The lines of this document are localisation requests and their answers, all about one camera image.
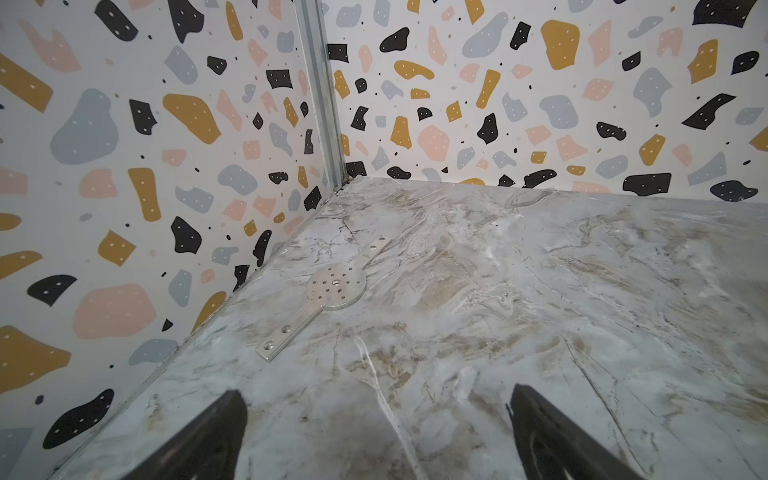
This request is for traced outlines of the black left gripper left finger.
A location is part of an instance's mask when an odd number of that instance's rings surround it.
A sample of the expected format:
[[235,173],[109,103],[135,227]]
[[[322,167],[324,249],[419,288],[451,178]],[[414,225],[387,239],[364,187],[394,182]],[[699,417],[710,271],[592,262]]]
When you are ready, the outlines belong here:
[[232,479],[247,420],[242,394],[228,390],[125,477]]

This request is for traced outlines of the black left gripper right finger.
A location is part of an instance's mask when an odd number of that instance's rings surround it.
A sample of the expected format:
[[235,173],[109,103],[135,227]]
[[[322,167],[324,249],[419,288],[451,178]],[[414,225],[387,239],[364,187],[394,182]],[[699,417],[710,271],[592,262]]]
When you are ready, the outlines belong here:
[[514,386],[507,411],[528,479],[640,477],[529,385]]

